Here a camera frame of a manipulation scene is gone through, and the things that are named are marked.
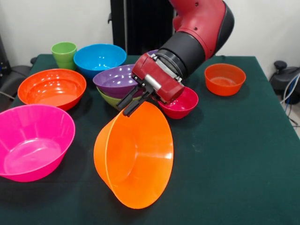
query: red robot arm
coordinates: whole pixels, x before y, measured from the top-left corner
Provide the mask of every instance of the red robot arm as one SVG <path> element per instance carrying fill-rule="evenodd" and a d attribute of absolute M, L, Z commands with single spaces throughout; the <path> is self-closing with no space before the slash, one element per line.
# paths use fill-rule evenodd
<path fill-rule="evenodd" d="M 149 96 L 166 103 L 175 100 L 184 89 L 182 79 L 215 55 L 233 30 L 233 14 L 222 0 L 170 0 L 170 3 L 178 14 L 173 20 L 176 33 L 156 54 L 144 54 L 136 62 L 132 74 L 138 85 L 117 106 L 125 108 L 139 89 L 144 89 L 144 95 L 123 111 L 126 116 Z"/>

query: green tablecloth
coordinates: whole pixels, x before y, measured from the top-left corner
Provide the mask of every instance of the green tablecloth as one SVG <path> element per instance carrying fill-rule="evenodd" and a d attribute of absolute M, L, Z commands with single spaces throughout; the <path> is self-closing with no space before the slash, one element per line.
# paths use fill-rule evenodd
<path fill-rule="evenodd" d="M 204 69 L 217 62 L 247 73 L 237 95 L 206 89 Z M 51 55 L 40 55 L 31 73 L 55 67 Z M 0 224 L 300 224 L 300 142 L 255 57 L 215 57 L 185 85 L 198 93 L 199 104 L 182 120 L 168 119 L 173 171 L 152 206 L 123 206 L 96 173 L 94 142 L 117 112 L 89 82 L 69 111 L 76 135 L 58 169 L 33 183 L 0 179 Z M 20 104 L 16 99 L 14 106 Z"/>

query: green bowl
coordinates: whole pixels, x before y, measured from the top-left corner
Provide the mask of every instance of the green bowl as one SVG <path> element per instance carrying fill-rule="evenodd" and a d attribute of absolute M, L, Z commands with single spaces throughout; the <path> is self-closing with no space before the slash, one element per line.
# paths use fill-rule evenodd
<path fill-rule="evenodd" d="M 117 108 L 117 104 L 118 104 L 119 101 L 121 101 L 120 98 L 109 97 L 109 96 L 107 96 L 106 94 L 104 94 L 102 91 L 100 91 L 98 87 L 97 87 L 97 90 L 99 91 L 100 95 L 104 98 L 104 100 L 105 100 L 108 104 L 110 104 L 110 105 L 111 105 L 112 107 L 114 107 L 115 109 L 118 109 L 118 108 Z M 133 101 L 134 101 L 134 100 L 139 100 L 141 97 L 142 97 L 142 96 L 140 96 L 140 97 L 135 97 L 135 98 L 133 99 Z"/>

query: pink bowl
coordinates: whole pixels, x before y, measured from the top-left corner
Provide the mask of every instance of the pink bowl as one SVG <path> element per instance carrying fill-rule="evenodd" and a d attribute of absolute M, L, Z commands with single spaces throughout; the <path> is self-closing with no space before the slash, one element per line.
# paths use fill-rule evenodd
<path fill-rule="evenodd" d="M 187 116 L 197 106 L 198 102 L 197 93 L 187 87 L 176 100 L 169 104 L 158 101 L 164 113 L 172 119 L 182 119 Z"/>
<path fill-rule="evenodd" d="M 23 105 L 0 113 L 0 176 L 30 182 L 52 173 L 75 136 L 64 110 Z"/>

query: bowl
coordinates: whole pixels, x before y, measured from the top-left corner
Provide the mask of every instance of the bowl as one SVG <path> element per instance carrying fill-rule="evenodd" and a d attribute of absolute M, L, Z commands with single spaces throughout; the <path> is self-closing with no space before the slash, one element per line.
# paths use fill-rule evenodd
<path fill-rule="evenodd" d="M 116 45 L 94 44 L 80 49 L 74 62 L 84 76 L 92 79 L 101 71 L 120 66 L 126 57 L 126 52 Z"/>
<path fill-rule="evenodd" d="M 110 104 L 112 107 L 114 107 L 115 109 L 118 110 L 117 108 L 117 104 L 119 101 L 121 101 L 121 98 L 115 98 L 115 97 L 110 97 L 110 96 L 107 96 L 106 94 L 104 94 L 102 91 L 100 91 L 98 88 L 97 90 L 99 91 L 100 95 L 102 96 L 102 98 L 108 103 Z M 132 101 L 134 100 L 139 100 L 141 98 L 141 96 L 139 97 L 135 97 L 133 98 Z"/>
<path fill-rule="evenodd" d="M 99 176 L 132 209 L 146 208 L 161 196 L 171 176 L 173 155 L 168 122 L 149 102 L 129 118 L 120 112 L 101 130 L 94 146 Z"/>
<path fill-rule="evenodd" d="M 30 182 L 52 173 L 75 136 L 64 110 L 22 105 L 0 113 L 0 176 Z"/>
<path fill-rule="evenodd" d="M 93 78 L 94 84 L 104 94 L 113 98 L 124 98 L 137 82 L 131 78 L 131 71 L 134 64 L 115 67 L 97 74 Z M 143 91 L 135 94 L 135 97 L 142 95 Z"/>
<path fill-rule="evenodd" d="M 84 77 L 69 69 L 49 69 L 24 80 L 18 89 L 19 99 L 25 104 L 43 104 L 69 110 L 86 89 Z"/>
<path fill-rule="evenodd" d="M 182 119 L 187 116 L 198 104 L 199 98 L 196 92 L 185 87 L 183 93 L 169 104 L 158 101 L 164 113 L 172 119 Z"/>
<path fill-rule="evenodd" d="M 231 64 L 219 63 L 205 69 L 207 89 L 215 95 L 235 95 L 246 80 L 245 72 Z"/>

